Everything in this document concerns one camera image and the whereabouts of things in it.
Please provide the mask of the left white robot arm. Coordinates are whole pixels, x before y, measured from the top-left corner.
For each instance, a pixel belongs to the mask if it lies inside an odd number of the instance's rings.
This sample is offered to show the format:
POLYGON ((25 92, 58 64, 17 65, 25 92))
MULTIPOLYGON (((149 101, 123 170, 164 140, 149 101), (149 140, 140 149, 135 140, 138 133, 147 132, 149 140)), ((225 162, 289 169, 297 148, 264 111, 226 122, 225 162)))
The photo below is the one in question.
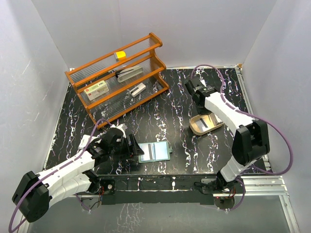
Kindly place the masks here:
POLYGON ((113 125, 102 136, 89 138, 84 149, 66 161, 37 174, 24 174, 12 201, 25 220, 39 220, 50 207, 71 195, 98 192, 100 179, 93 168, 109 158, 143 155, 134 135, 126 135, 125 130, 124 124, 113 125))

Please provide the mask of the green card holder wallet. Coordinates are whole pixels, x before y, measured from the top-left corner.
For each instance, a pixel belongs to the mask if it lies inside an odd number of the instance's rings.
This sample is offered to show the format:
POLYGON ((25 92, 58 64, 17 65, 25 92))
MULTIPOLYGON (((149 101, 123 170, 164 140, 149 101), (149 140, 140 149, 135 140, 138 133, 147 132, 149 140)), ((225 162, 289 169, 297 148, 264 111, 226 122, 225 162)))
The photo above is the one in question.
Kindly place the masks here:
POLYGON ((168 141, 140 143, 140 148, 144 154, 138 157, 139 163, 151 163, 169 161, 171 158, 172 148, 169 147, 168 141))

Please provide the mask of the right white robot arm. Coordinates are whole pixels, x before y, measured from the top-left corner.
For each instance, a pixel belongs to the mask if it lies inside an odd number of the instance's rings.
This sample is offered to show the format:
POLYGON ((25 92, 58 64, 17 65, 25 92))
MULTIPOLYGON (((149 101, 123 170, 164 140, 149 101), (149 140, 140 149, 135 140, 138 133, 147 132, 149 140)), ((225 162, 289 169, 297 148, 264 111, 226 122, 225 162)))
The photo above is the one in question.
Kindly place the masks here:
POLYGON ((198 78, 188 80, 185 86, 198 113, 214 113, 234 135, 232 156, 217 172, 216 179, 195 185, 205 186, 210 191, 229 192, 237 183, 236 178, 270 151, 268 126, 262 120, 240 113, 239 108, 228 102, 214 86, 205 86, 198 78))

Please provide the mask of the beige card tray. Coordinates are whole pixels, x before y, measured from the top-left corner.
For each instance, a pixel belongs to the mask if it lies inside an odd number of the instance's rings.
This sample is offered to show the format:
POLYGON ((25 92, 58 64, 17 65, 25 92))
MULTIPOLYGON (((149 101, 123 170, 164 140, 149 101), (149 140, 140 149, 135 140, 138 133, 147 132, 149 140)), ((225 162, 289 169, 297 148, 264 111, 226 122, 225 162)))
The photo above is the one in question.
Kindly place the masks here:
POLYGON ((196 115, 194 117, 192 117, 190 119, 190 128, 192 130, 192 132, 195 134, 195 135, 198 135, 198 136, 202 136, 202 135, 205 135, 219 127, 221 127, 224 123, 214 114, 214 113, 210 113, 208 115, 196 115), (198 127, 196 126, 195 124, 195 121, 198 120, 199 118, 209 118, 210 120, 213 121, 214 123, 214 127, 212 129, 209 129, 207 131, 200 131, 198 129, 198 127))

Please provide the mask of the dark striped credit card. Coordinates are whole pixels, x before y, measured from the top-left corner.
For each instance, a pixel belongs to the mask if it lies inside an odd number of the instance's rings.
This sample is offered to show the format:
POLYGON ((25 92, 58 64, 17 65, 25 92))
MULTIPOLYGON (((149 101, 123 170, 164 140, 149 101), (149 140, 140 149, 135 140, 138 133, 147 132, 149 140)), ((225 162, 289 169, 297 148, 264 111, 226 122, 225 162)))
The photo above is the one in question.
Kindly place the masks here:
POLYGON ((209 129, 212 129, 214 127, 214 123, 212 120, 207 118, 199 118, 195 121, 196 126, 200 131, 207 131, 209 129))

